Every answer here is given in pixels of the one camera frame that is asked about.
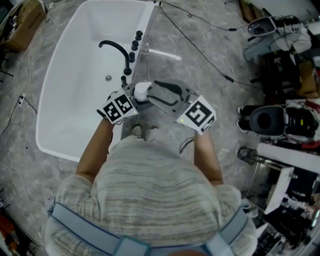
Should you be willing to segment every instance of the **white bathtub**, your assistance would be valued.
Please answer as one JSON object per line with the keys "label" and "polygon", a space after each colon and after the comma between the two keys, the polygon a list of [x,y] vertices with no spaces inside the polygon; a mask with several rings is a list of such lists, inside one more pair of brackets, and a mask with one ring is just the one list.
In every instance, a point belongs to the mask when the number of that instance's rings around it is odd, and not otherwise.
{"label": "white bathtub", "polygon": [[[129,53],[136,31],[145,34],[153,2],[88,0],[66,26],[51,57],[40,95],[36,144],[45,153],[78,162],[101,116],[96,112],[111,92],[121,87],[125,58],[111,40]],[[130,83],[138,53],[130,63]],[[112,145],[121,139],[122,125],[113,130]]]}

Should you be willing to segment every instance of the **floor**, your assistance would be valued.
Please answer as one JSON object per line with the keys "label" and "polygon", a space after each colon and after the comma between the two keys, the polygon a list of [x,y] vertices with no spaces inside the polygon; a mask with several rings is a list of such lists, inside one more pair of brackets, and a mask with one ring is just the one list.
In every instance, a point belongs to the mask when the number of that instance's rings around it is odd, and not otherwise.
{"label": "floor", "polygon": [[[50,19],[37,30],[27,54],[20,63],[20,70],[28,65],[32,73],[27,99],[37,109],[46,70],[57,42],[71,16],[84,0],[72,0],[56,5],[49,10]],[[190,10],[196,15],[224,28],[237,28],[246,23],[241,19],[240,9],[235,0],[167,0]],[[179,9],[164,3],[162,7],[181,30],[203,51],[221,71],[235,80],[249,82],[256,77],[257,68],[242,57],[242,49],[249,37],[246,29],[236,32],[224,31],[209,26],[197,19],[189,18]],[[259,138],[240,132],[235,126],[237,107],[263,103],[261,90],[231,83],[219,74],[197,50],[180,34],[159,8],[155,8],[149,22],[148,33],[156,49],[181,57],[181,61],[154,54],[149,62],[151,80],[176,78],[204,95],[217,112],[217,121],[211,128],[225,183],[233,184],[240,190],[248,188],[253,169],[237,159],[241,146],[256,147]],[[150,39],[145,36],[154,48]],[[4,78],[0,84],[0,131],[7,126],[19,92],[28,85],[29,69],[18,71],[17,63],[22,54],[12,54],[3,69],[14,74]],[[135,70],[135,80],[148,80],[149,55],[141,55]],[[46,209],[55,195],[59,184],[71,175],[77,163],[41,152],[35,140],[37,115],[27,104],[17,107],[8,129],[0,139],[0,188],[7,210],[38,245],[44,245],[44,228],[47,220]],[[170,135],[172,147],[192,136],[192,132],[179,125],[153,107],[143,112],[139,122],[144,126],[157,125]],[[192,146],[187,147],[182,157],[192,161]],[[46,254],[41,247],[38,254]]]}

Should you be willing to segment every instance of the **forearm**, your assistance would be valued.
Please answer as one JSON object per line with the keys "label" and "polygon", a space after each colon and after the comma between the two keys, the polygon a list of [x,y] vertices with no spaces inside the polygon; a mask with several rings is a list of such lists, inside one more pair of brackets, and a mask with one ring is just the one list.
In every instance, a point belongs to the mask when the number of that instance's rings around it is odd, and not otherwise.
{"label": "forearm", "polygon": [[205,132],[203,135],[195,135],[194,165],[200,169],[213,185],[223,184],[215,146],[209,131]]}
{"label": "forearm", "polygon": [[80,175],[90,182],[94,182],[101,166],[107,160],[109,146],[114,125],[102,119],[86,146],[75,174]]}

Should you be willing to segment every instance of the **faucet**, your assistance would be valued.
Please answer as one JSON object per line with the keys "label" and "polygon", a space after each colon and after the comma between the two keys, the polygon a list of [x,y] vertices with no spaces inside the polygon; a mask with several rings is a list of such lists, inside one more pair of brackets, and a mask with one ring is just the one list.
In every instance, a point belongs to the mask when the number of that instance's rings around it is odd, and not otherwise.
{"label": "faucet", "polygon": [[113,41],[109,41],[109,40],[104,40],[101,41],[99,43],[99,47],[101,48],[103,45],[109,45],[109,46],[113,46],[114,48],[118,49],[124,56],[125,58],[125,69],[123,71],[123,73],[128,76],[131,74],[131,68],[129,66],[129,54],[127,53],[127,51],[119,44],[117,44],[116,42]]}

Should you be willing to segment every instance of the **striped shirt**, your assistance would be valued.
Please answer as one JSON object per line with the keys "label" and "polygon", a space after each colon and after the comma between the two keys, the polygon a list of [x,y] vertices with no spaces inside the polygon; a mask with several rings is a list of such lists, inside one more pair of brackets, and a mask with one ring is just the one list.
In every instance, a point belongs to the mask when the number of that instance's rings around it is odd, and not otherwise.
{"label": "striped shirt", "polygon": [[[142,139],[117,144],[91,184],[78,175],[58,189],[56,202],[119,236],[151,246],[204,243],[231,219],[241,201],[230,185],[212,186],[191,162]],[[94,256],[87,246],[53,218],[45,229],[50,256]],[[257,247],[250,219],[231,244],[237,256]]]}

